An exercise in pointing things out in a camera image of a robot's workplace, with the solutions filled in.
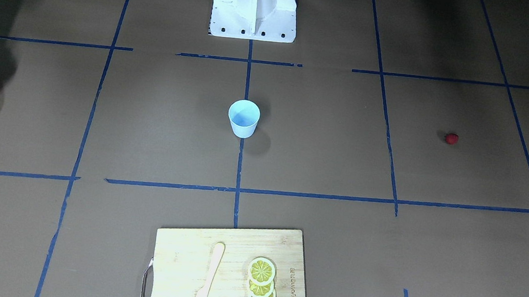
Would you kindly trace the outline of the yellow plastic knife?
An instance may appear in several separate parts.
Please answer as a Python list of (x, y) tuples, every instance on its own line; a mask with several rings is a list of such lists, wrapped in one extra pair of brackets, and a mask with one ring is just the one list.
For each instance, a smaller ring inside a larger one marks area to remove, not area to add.
[(203, 287), (198, 289), (195, 297), (209, 297), (213, 279), (221, 263), (222, 256), (225, 251), (225, 244), (223, 242), (217, 242), (213, 246), (213, 251), (209, 260), (207, 275)]

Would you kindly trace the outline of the bamboo cutting board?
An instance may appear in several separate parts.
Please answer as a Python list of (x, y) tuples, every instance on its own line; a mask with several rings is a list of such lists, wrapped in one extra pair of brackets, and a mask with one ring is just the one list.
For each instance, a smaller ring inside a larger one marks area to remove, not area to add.
[(276, 266), (276, 297), (306, 297), (304, 236), (297, 229), (160, 228), (144, 271), (152, 290), (141, 297), (195, 297), (205, 283), (213, 246), (225, 244), (209, 297), (247, 297), (247, 267), (256, 257)]

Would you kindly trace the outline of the light blue paper cup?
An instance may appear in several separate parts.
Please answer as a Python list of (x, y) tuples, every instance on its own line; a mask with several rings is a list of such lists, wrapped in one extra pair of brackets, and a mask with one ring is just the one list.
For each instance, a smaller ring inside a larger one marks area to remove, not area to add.
[(261, 112), (253, 101), (238, 100), (233, 103), (228, 110), (228, 118), (235, 136), (245, 139), (255, 132)]

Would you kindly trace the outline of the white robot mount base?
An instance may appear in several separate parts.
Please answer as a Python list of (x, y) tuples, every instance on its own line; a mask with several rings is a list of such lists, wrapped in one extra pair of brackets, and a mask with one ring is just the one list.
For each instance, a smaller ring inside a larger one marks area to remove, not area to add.
[(297, 0), (213, 0), (208, 33), (215, 37), (292, 43)]

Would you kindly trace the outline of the front lemon slice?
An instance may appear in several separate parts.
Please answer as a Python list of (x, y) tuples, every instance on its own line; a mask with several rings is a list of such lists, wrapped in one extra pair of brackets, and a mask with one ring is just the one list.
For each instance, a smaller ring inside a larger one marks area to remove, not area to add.
[(248, 279), (257, 286), (269, 285), (276, 277), (276, 266), (263, 256), (251, 260), (247, 267)]

